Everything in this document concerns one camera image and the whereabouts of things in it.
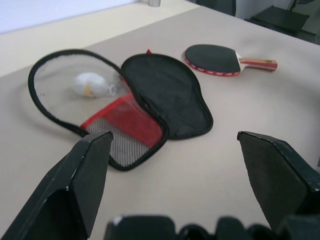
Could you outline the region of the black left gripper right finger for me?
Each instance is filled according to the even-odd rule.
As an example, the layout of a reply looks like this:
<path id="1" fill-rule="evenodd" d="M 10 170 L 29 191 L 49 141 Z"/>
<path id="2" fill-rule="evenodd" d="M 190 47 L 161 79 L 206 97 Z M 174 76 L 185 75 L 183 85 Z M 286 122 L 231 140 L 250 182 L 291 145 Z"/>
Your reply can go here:
<path id="1" fill-rule="evenodd" d="M 237 134 L 249 182 L 271 229 L 290 215 L 320 215 L 320 173 L 286 141 L 248 131 Z"/>

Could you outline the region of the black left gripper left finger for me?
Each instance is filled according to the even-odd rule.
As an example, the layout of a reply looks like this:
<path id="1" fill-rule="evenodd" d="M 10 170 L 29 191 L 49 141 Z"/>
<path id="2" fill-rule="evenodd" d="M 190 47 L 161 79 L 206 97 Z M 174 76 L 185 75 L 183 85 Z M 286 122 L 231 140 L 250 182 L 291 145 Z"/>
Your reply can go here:
<path id="1" fill-rule="evenodd" d="M 0 240 L 87 240 L 105 188 L 112 132 L 86 135 L 40 181 Z"/>

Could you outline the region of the black and red bag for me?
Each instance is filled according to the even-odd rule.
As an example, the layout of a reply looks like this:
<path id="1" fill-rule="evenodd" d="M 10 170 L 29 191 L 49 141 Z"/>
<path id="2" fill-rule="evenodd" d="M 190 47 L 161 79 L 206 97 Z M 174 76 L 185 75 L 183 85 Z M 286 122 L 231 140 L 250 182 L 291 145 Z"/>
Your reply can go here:
<path id="1" fill-rule="evenodd" d="M 72 90 L 76 76 L 92 72 L 114 95 L 83 97 Z M 121 66 L 84 49 L 48 54 L 31 68 L 27 86 L 38 110 L 57 125 L 84 137 L 112 132 L 109 164 L 129 171 L 168 140 L 205 135 L 213 117 L 195 74 L 179 60 L 146 52 Z"/>

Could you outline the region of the black rubber table tennis paddle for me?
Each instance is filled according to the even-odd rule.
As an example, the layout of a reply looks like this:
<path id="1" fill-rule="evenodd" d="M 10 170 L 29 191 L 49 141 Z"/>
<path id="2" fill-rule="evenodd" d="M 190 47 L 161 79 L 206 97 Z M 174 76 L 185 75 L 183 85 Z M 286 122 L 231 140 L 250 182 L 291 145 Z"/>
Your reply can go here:
<path id="1" fill-rule="evenodd" d="M 274 72 L 275 60 L 241 57 L 234 49 L 212 44 L 196 44 L 184 51 L 185 62 L 193 69 L 209 75 L 234 77 L 245 68 Z"/>

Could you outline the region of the white ball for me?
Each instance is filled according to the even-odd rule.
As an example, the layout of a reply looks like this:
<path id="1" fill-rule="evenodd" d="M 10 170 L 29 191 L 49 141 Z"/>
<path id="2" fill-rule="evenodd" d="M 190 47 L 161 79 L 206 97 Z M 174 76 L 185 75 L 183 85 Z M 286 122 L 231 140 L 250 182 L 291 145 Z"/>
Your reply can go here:
<path id="1" fill-rule="evenodd" d="M 86 98 L 101 98 L 115 94 L 114 86 L 110 85 L 106 78 L 94 72 L 83 72 L 77 75 L 71 89 L 77 95 Z"/>

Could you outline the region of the beige table cover sheet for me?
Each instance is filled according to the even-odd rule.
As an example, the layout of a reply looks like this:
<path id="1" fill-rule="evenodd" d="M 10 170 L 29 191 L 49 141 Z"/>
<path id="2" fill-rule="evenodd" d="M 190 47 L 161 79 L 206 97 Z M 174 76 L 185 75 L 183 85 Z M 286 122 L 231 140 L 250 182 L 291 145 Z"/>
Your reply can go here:
<path id="1" fill-rule="evenodd" d="M 162 214 L 181 227 L 215 228 L 220 216 L 266 224 L 250 186 L 239 131 L 288 142 L 313 168 L 320 158 L 320 46 L 185 0 L 142 1 L 0 34 L 0 237 L 44 175 L 78 137 L 46 119 L 27 87 L 30 66 L 63 49 L 88 48 L 120 65 L 147 49 L 179 59 L 190 45 L 225 44 L 243 57 L 274 59 L 276 72 L 196 76 L 213 118 L 201 137 L 168 141 L 127 172 L 108 169 L 91 234 L 118 215 Z"/>

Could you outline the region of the black office chair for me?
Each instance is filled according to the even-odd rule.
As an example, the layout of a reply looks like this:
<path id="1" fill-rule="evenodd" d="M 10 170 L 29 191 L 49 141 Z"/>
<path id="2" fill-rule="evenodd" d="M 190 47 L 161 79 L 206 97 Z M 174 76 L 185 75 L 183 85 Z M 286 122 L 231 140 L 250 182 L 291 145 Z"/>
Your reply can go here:
<path id="1" fill-rule="evenodd" d="M 291 37 L 315 42 L 318 34 L 303 30 L 310 16 L 293 11 L 297 5 L 307 5 L 314 1 L 292 0 L 288 9 L 272 5 L 245 21 Z"/>

